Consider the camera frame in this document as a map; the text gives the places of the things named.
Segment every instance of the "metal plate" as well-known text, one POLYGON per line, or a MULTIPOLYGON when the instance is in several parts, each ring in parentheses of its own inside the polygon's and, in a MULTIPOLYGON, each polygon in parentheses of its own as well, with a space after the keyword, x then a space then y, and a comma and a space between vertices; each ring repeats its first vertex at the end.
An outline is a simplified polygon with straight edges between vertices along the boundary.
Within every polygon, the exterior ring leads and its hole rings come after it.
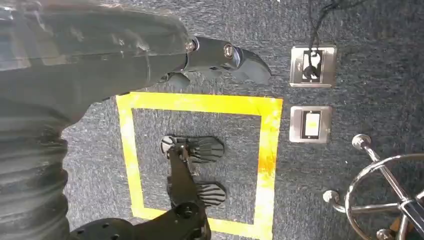
POLYGON ((290 109, 290 142, 316 143, 328 142, 331 132, 332 107, 330 106, 292 106, 290 109), (320 114, 319 131, 317 137, 305 134, 305 113, 320 114))
POLYGON ((336 85, 336 54, 335 45, 316 46, 312 51, 318 53, 312 58, 312 65, 320 63, 320 75, 318 78, 307 76, 306 69, 309 67, 308 46, 294 46, 291 49, 290 86, 302 88, 331 88, 336 85))

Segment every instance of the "switch plate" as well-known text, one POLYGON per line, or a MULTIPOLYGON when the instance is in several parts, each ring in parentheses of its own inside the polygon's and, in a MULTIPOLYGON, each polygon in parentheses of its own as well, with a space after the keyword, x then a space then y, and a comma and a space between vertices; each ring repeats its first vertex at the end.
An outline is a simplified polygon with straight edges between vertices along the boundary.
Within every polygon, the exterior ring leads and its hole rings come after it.
POLYGON ((302 88, 331 88, 336 85, 335 45, 312 47, 312 66, 318 69, 319 76, 314 76, 309 68, 308 46, 294 46, 291 49, 290 86, 302 88))
POLYGON ((332 107, 292 106, 290 142, 325 144, 331 132, 332 107))

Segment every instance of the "black cable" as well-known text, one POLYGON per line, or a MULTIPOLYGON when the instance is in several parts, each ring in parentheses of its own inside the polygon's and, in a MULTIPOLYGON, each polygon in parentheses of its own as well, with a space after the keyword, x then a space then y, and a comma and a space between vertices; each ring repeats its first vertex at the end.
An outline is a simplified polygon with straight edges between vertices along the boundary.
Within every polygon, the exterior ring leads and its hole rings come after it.
POLYGON ((312 16, 313 0, 308 0, 308 17, 309 17, 310 26, 311 26, 310 40, 309 40, 309 46, 308 46, 309 47, 308 61, 309 61, 309 66, 310 66, 310 69, 311 69, 311 75, 312 76, 315 76, 317 78, 319 76, 319 72, 316 72, 317 69, 315 69, 312 66, 312 46, 315 44, 316 50, 318 51, 318 48, 320 47, 320 39, 319 39, 319 36, 318 36, 318 30, 320 29, 321 24, 323 23, 323 20, 332 11, 346 10, 346 9, 354 8, 354 7, 364 3, 366 1, 368 1, 368 0, 359 0, 355 3, 349 4, 349 0, 338 0, 338 1, 331 0, 331 3, 325 5, 323 8, 321 8, 321 10, 319 11, 319 18, 316 21, 316 23, 314 24, 314 20, 313 20, 313 16, 312 16))

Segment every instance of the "gray carpet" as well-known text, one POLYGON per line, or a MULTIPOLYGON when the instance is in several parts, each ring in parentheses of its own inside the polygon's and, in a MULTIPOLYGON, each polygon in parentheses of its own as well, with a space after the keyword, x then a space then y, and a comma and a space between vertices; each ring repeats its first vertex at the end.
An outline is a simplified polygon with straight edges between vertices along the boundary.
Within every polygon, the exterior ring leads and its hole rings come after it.
MULTIPOLYGON (((328 1, 315 1, 315 15, 328 1)), ((331 13, 319 31, 320 42, 336 44, 337 86, 332 89, 289 87, 290 51, 309 39, 306 0, 126 0, 143 8, 170 10, 193 35, 229 40, 258 53, 269 64, 268 85, 241 82, 230 76, 207 79, 190 74, 184 93, 283 98, 278 144, 273 235, 275 240, 356 240, 346 217, 322 201, 327 189, 345 192, 370 160, 351 147, 357 133, 372 137, 382 157, 424 151, 424 3, 420 0, 369 0, 331 13), (290 107, 329 105, 334 108, 328 144, 289 142, 290 107)), ((143 91, 177 92, 168 84, 143 91)), ((207 136, 224 142, 226 154, 202 169, 204 178, 228 188, 228 201, 208 214, 213 218, 253 223, 260 119, 254 116, 162 110, 134 111, 137 154, 146 206, 169 207, 166 162, 158 142, 165 134, 207 136)), ((132 217, 122 157, 119 119, 114 99, 94 104, 68 128, 65 168, 71 228, 89 221, 132 217)), ((410 191, 419 191, 422 164, 402 164, 394 173, 410 191)), ((394 201, 380 176, 358 190, 358 204, 394 201)), ((387 228, 396 215, 359 218, 370 235, 387 228)), ((213 239, 243 237, 214 233, 213 239)))

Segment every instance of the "yellow square marking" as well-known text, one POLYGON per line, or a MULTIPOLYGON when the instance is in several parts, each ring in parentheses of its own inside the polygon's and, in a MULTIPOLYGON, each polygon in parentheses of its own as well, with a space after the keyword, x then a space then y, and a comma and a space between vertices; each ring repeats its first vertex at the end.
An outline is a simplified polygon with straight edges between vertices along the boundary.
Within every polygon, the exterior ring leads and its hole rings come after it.
POLYGON ((123 157, 132 214, 151 220, 165 213, 144 207, 132 109, 161 109, 261 116, 253 224, 208 218, 212 231, 273 239, 274 188, 283 100, 268 97, 132 92, 117 96, 123 157))

